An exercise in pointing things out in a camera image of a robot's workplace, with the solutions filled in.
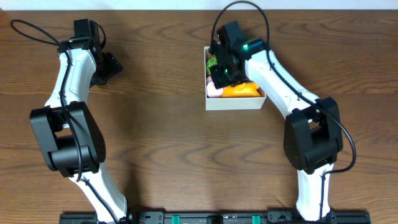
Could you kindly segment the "green polyhedral die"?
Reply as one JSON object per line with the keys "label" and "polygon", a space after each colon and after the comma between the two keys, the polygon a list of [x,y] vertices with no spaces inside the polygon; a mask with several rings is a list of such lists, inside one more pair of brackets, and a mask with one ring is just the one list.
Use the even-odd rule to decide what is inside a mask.
{"label": "green polyhedral die", "polygon": [[210,76],[211,75],[211,71],[210,68],[214,65],[217,65],[217,59],[215,55],[210,55],[206,61],[206,75]]}

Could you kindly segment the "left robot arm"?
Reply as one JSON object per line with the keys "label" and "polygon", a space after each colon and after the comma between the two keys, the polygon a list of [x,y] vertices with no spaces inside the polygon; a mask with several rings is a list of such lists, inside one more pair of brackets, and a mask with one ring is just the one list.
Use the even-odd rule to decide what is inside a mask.
{"label": "left robot arm", "polygon": [[92,37],[61,42],[55,87],[45,106],[31,111],[30,123],[47,167],[81,188],[97,223],[131,223],[127,199],[104,163],[104,137],[87,107],[93,77],[103,65],[102,48]]}

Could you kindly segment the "pink planet figure toy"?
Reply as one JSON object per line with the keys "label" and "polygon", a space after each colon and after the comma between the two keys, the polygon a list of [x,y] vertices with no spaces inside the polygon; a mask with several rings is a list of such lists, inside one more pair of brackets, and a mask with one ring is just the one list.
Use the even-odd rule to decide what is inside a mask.
{"label": "pink planet figure toy", "polygon": [[215,87],[215,83],[210,76],[206,78],[206,95],[208,98],[221,98],[223,92],[224,88]]}

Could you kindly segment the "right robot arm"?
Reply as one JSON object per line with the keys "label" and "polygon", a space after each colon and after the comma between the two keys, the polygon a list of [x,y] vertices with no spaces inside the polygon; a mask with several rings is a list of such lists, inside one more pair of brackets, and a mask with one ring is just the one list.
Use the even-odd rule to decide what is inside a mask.
{"label": "right robot arm", "polygon": [[343,148],[338,105],[304,88],[261,39],[217,42],[209,47],[217,61],[209,67],[215,88],[255,83],[285,119],[284,151],[298,173],[296,209],[306,221],[330,212],[329,176]]}

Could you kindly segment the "orange duck toy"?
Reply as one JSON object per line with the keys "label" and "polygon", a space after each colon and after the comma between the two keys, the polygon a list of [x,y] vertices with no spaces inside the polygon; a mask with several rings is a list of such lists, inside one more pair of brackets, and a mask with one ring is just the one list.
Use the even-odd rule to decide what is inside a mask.
{"label": "orange duck toy", "polygon": [[227,86],[221,95],[222,98],[252,98],[261,97],[259,85],[253,82],[245,82],[235,86]]}

